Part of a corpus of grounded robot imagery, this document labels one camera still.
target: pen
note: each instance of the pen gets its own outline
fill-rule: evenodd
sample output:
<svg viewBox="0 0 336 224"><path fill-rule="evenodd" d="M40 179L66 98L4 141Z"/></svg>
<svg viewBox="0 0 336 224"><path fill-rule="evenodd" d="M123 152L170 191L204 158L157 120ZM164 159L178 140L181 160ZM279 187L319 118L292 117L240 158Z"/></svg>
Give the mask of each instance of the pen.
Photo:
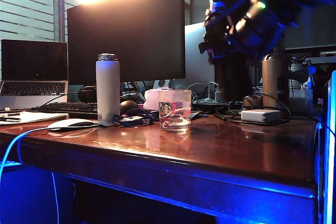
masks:
<svg viewBox="0 0 336 224"><path fill-rule="evenodd" d="M20 122L21 118L6 118L4 116L1 116L0 121L3 121L3 122Z"/></svg>
<svg viewBox="0 0 336 224"><path fill-rule="evenodd" d="M7 116L12 116L12 115L20 115L20 113L1 113L0 117L7 117Z"/></svg>

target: bottle cap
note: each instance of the bottle cap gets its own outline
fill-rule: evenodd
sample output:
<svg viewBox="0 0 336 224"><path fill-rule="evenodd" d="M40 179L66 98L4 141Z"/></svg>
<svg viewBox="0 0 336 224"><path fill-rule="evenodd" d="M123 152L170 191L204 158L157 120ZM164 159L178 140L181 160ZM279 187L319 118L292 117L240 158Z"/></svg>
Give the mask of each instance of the bottle cap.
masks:
<svg viewBox="0 0 336 224"><path fill-rule="evenodd" d="M118 58L114 54L99 54L98 60L118 60Z"/></svg>

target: computer mouse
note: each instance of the computer mouse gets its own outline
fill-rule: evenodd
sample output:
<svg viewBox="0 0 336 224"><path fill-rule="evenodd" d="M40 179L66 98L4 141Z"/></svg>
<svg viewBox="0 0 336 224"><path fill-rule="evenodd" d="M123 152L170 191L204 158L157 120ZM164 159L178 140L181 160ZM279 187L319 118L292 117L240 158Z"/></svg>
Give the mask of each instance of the computer mouse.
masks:
<svg viewBox="0 0 336 224"><path fill-rule="evenodd" d="M120 103L120 114L123 115L129 110L135 109L138 107L139 106L137 105L137 103L132 100L123 101L122 103Z"/></svg>
<svg viewBox="0 0 336 224"><path fill-rule="evenodd" d="M51 123L48 125L48 128L51 131L71 131L80 129L81 127L94 127L98 125L98 123L87 119L70 118Z"/></svg>

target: green light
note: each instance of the green light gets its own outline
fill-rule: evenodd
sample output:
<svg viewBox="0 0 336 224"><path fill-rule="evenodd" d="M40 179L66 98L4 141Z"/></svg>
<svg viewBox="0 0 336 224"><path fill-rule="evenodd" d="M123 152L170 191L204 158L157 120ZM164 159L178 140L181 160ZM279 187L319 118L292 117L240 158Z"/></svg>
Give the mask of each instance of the green light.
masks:
<svg viewBox="0 0 336 224"><path fill-rule="evenodd" d="M263 3L263 2L258 2L257 3L258 7L261 8L261 9L265 9L266 8L266 5Z"/></svg>

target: white mouse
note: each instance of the white mouse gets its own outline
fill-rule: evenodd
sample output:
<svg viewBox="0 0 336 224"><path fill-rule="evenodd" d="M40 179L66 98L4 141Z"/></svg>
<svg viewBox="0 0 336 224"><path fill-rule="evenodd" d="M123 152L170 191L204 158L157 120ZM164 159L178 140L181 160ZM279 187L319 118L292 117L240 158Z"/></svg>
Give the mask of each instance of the white mouse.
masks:
<svg viewBox="0 0 336 224"><path fill-rule="evenodd" d="M87 119L70 118L70 119L60 120L55 123L51 123L50 125L48 125L48 128L53 128L53 129L50 129L52 131L75 130L75 129L80 129L81 127L94 127L98 125L99 124L97 124L96 122L93 122Z"/></svg>

